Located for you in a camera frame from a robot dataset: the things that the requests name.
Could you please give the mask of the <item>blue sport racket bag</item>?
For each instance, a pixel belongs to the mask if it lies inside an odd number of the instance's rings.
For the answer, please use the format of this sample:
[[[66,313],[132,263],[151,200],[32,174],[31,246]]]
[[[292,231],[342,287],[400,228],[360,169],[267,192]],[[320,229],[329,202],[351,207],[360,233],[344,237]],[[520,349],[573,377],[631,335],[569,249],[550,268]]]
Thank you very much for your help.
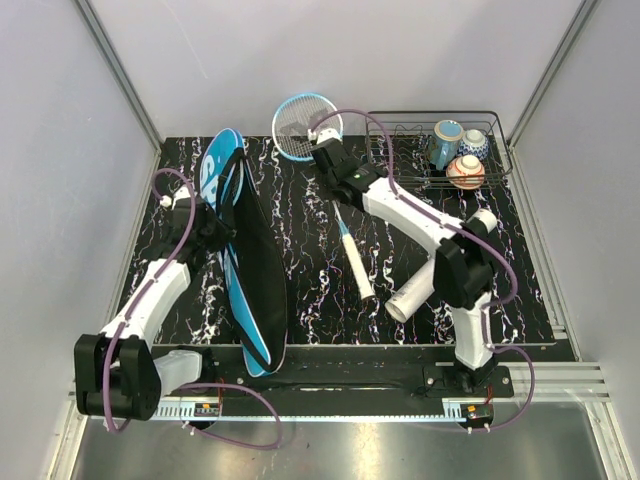
[[[254,378],[272,375],[285,357],[287,280],[239,131],[224,128],[215,135],[197,186],[216,216],[219,262],[246,369]]]

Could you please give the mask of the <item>blue badminton racket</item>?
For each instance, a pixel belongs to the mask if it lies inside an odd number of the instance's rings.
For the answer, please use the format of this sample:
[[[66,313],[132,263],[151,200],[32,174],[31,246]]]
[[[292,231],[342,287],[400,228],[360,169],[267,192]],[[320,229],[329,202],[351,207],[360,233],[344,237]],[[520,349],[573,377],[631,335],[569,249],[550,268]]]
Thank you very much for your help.
[[[312,131],[333,127],[340,134],[344,133],[344,122],[340,114],[325,120],[331,112],[337,110],[336,105],[327,97],[313,92],[299,93],[286,99],[275,111],[271,122],[271,134],[277,151],[286,159],[298,163],[313,161],[313,148],[307,138]],[[328,190],[328,183],[321,172],[318,176],[323,183],[323,193],[331,199],[336,222],[340,230],[340,238],[347,255],[355,282],[362,301],[375,297],[361,256],[351,232],[340,213],[338,200]]]

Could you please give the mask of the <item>white shuttlecock tube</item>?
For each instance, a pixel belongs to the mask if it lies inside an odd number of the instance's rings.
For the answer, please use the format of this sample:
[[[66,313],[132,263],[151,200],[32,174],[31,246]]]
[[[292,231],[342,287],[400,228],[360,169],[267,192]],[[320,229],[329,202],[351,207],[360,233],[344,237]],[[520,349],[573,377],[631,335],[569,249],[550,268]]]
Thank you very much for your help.
[[[490,298],[494,267],[489,253],[475,240],[488,240],[497,225],[495,215],[479,209],[463,222],[433,208],[422,214],[401,201],[382,206],[374,215],[430,255],[430,260],[386,302],[391,317],[404,323],[432,294],[437,294],[451,308],[456,327],[478,327],[481,306]]]

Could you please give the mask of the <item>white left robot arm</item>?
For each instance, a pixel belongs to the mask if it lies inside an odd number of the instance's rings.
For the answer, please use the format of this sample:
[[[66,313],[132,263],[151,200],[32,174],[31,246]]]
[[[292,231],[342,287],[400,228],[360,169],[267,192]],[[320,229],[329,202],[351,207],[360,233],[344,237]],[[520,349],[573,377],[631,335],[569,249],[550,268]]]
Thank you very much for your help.
[[[170,223],[158,257],[115,318],[74,345],[76,404],[84,415],[102,416],[108,401],[112,419],[148,420],[160,399],[179,387],[203,396],[215,386],[210,352],[182,345],[158,358],[151,353],[170,310],[222,232],[213,209],[185,186],[162,203],[170,208]]]

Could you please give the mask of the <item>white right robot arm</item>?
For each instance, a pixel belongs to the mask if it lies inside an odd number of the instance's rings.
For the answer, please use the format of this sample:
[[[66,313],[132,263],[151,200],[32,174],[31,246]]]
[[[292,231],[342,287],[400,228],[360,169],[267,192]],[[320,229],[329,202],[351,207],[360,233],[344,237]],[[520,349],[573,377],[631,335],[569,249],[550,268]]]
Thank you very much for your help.
[[[476,241],[488,241],[496,217],[480,209],[462,221],[351,156],[340,139],[321,135],[312,144],[312,157],[339,201],[387,222],[428,252],[429,261],[392,295],[385,309],[405,323],[432,295],[449,305],[458,364],[455,387],[466,396],[480,394],[490,383],[487,368],[493,361],[482,307],[491,300],[495,267],[485,246]]]

